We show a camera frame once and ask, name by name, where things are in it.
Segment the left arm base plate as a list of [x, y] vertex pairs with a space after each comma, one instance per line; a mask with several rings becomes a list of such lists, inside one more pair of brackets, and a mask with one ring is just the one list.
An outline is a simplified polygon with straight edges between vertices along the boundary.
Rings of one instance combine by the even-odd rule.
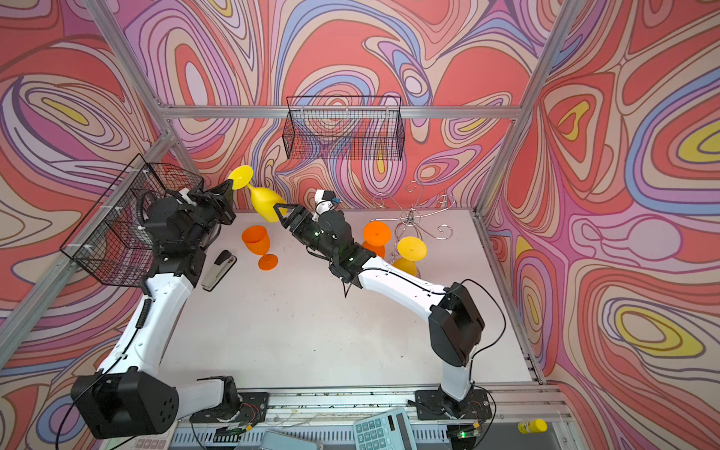
[[195, 412], [189, 421], [193, 424], [239, 424], [257, 425], [266, 421], [270, 395], [262, 391], [240, 391], [238, 408], [229, 414], [216, 407]]

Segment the orange wine glass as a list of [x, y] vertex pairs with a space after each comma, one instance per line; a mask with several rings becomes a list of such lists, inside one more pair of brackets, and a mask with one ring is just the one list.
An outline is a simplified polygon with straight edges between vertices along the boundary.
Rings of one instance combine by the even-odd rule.
[[242, 241], [251, 253], [260, 257], [260, 270], [270, 271], [277, 267], [279, 258], [270, 253], [270, 237], [264, 226], [254, 225], [247, 228], [242, 234]]
[[363, 238], [363, 248], [374, 252], [380, 258], [384, 258], [386, 256], [386, 245], [392, 238], [392, 232], [384, 222], [375, 220], [365, 226]]

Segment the teal calculator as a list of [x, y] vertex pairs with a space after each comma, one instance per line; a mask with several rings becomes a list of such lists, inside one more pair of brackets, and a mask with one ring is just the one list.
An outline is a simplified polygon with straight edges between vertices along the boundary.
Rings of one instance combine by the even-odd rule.
[[352, 425], [357, 450], [416, 450], [416, 438], [407, 412], [395, 408]]

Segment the white calculator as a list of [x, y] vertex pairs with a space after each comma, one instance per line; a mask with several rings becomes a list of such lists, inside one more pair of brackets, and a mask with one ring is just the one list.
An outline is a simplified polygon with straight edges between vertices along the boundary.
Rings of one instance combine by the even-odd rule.
[[168, 450], [172, 444], [174, 433], [147, 435], [135, 438], [129, 448], [139, 450]]

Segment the yellow small bottle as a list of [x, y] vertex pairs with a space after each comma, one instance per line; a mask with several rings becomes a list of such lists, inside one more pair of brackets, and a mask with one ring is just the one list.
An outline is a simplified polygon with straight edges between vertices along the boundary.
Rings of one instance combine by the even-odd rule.
[[539, 434], [547, 432], [549, 430], [549, 425], [543, 419], [533, 419], [519, 423], [517, 428], [521, 434]]

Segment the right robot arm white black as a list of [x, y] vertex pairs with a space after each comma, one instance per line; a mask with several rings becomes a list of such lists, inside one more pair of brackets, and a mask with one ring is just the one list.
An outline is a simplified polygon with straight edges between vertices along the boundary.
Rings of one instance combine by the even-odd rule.
[[473, 402], [471, 352], [481, 341], [485, 322], [468, 289], [455, 282], [449, 287], [411, 276], [362, 247], [339, 210], [314, 217], [300, 204], [275, 204], [282, 227], [310, 255], [328, 262], [330, 272], [345, 284], [382, 294], [425, 320], [429, 342], [442, 360], [442, 382], [436, 406], [417, 399], [421, 410], [459, 419]]

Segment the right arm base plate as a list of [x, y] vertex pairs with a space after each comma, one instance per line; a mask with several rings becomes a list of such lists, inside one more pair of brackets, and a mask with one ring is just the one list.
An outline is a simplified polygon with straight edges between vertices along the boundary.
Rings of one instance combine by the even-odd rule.
[[462, 400], [455, 400], [440, 388], [417, 390], [407, 406], [416, 409], [420, 420], [479, 420], [484, 423], [493, 417], [488, 392], [473, 388]]

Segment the chrome wine glass rack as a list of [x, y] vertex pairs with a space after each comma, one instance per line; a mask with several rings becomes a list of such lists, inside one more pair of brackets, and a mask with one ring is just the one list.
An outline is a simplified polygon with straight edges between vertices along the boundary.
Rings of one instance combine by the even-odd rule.
[[428, 237], [435, 241], [446, 241], [450, 239], [454, 230], [450, 225], [441, 224], [437, 226], [436, 231], [429, 231], [423, 227], [422, 221], [431, 216], [440, 215], [457, 206], [456, 200], [446, 190], [444, 193], [435, 198], [429, 207], [422, 207], [424, 200], [425, 185], [417, 180], [412, 180], [405, 186], [405, 191], [409, 194], [417, 194], [415, 201], [407, 207], [401, 204], [391, 194], [378, 193], [372, 198], [373, 205], [380, 209], [386, 209], [386, 203], [390, 202], [400, 212], [398, 217], [392, 219], [373, 219], [373, 221], [393, 222], [396, 225], [394, 236], [397, 242], [402, 238], [413, 236], [423, 241]]

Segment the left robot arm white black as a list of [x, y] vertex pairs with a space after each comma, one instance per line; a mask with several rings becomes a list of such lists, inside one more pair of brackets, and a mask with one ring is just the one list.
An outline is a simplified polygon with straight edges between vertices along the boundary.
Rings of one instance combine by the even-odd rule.
[[231, 376], [175, 387], [159, 366], [185, 303], [197, 286], [206, 250], [221, 227], [236, 218], [233, 183], [213, 189], [151, 190], [137, 198], [135, 214], [152, 243], [152, 264], [140, 276], [142, 299], [114, 350], [96, 373], [80, 376], [72, 404], [99, 440], [165, 433], [178, 419], [210, 414], [233, 419], [241, 399]]

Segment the grey black stapler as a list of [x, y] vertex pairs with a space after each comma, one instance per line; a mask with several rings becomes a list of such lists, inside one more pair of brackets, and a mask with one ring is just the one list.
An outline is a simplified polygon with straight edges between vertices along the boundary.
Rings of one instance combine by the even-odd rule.
[[229, 250], [225, 249], [221, 251], [209, 272], [204, 277], [202, 288], [206, 292], [212, 292], [234, 267], [236, 261], [236, 255], [233, 255]]

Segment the yellow wine glass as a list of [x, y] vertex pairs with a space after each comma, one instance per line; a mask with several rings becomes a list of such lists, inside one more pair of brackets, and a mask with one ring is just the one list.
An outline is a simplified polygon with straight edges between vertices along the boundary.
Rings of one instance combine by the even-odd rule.
[[417, 263], [424, 260], [428, 255], [428, 248], [425, 242], [417, 237], [403, 237], [397, 243], [399, 257], [392, 266], [413, 276], [418, 276]]
[[232, 189], [248, 188], [250, 190], [250, 202], [254, 210], [267, 222], [279, 222], [279, 213], [276, 206], [285, 204], [281, 195], [266, 187], [253, 187], [253, 168], [249, 165], [242, 165], [230, 172], [228, 179], [232, 182]]

